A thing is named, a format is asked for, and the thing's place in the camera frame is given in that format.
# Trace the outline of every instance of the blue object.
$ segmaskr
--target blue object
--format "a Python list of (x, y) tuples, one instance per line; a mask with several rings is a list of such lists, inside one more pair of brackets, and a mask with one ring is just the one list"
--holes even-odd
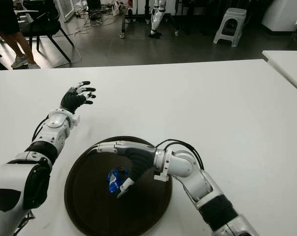
[(114, 193), (120, 190), (120, 186), (129, 177), (129, 170), (123, 167), (119, 169), (113, 169), (109, 172), (107, 176), (107, 181), (109, 181), (109, 191)]

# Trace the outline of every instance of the white table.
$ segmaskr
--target white table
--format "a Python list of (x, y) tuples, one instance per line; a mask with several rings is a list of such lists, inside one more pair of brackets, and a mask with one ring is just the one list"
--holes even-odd
[[(95, 104), (78, 109), (81, 123), (54, 165), (48, 199), (20, 236), (83, 235), (65, 210), (67, 174), (88, 147), (119, 135), (192, 144), (261, 236), (297, 235), (297, 92), (265, 61), (0, 71), (0, 164), (25, 150), (38, 122), (84, 80), (97, 87)], [(175, 181), (147, 235), (210, 234)]]
[(297, 88), (297, 51), (263, 51), (268, 63)]

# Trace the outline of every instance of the black cable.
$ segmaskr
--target black cable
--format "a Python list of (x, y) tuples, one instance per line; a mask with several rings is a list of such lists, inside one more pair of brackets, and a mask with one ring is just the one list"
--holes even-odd
[(35, 138), (37, 137), (37, 135), (39, 134), (39, 132), (42, 130), (42, 127), (39, 129), (39, 127), (42, 125), (43, 122), (45, 122), (46, 120), (48, 120), (49, 118), (49, 115), (47, 115), (46, 118), (44, 118), (40, 123), (39, 125), (36, 127), (35, 131), (34, 131), (34, 134), (31, 138), (31, 141), (33, 142), (35, 140)]
[(171, 145), (182, 145), (184, 147), (186, 147), (188, 150), (190, 150), (193, 155), (195, 156), (199, 166), (200, 166), (200, 169), (204, 169), (204, 164), (203, 164), (203, 161), (201, 159), (201, 156), (199, 155), (199, 153), (197, 152), (197, 150), (190, 144), (186, 143), (186, 142), (183, 142), (183, 141), (180, 141), (180, 140), (176, 140), (176, 139), (167, 139), (167, 140), (164, 140), (162, 141), (160, 144), (158, 144), (156, 147), (158, 148), (160, 145), (162, 145), (163, 143), (166, 143), (166, 142), (169, 142), (169, 141), (173, 141), (169, 144), (167, 144), (164, 148), (164, 150), (167, 150), (167, 148)]
[(33, 220), (33, 219), (35, 219), (35, 216), (30, 211), (29, 213), (27, 213), (27, 216), (21, 221), (21, 223), (18, 226), (18, 230), (13, 234), (13, 236), (16, 236), (22, 230), (22, 228), (25, 227), (25, 225), (29, 222), (29, 220)]

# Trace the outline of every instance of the round tray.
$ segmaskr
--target round tray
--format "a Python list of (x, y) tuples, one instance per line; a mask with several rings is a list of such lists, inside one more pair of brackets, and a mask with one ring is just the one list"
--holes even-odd
[[(103, 140), (131, 141), (151, 145), (135, 137)], [(83, 153), (67, 177), (64, 201), (74, 225), (88, 236), (139, 236), (152, 228), (166, 211), (172, 193), (172, 179), (154, 180), (149, 169), (117, 199), (108, 190), (106, 177), (118, 166), (131, 168), (131, 161), (111, 153)]]

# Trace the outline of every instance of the person's leg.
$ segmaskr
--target person's leg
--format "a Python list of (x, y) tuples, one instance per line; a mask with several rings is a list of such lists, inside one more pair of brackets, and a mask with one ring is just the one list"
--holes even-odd
[(27, 42), (27, 40), (25, 39), (25, 37), (22, 35), (22, 33), (17, 32), (17, 33), (11, 34), (11, 35), (22, 47), (22, 50), (24, 51), (24, 53), (26, 54), (26, 56), (28, 58), (28, 62), (30, 64), (36, 64), (36, 62), (34, 61), (34, 56), (32, 54), (30, 45)]
[(12, 37), (11, 35), (9, 34), (4, 34), (2, 31), (0, 31), (0, 36), (1, 38), (4, 39), (4, 41), (7, 43), (7, 45), (10, 46), (10, 48), (13, 49), (13, 51), (15, 52), (15, 54), (18, 56), (18, 57), (21, 57), (23, 56), (23, 53), (19, 47), (19, 45), (17, 45), (16, 43), (16, 40), (14, 37)]

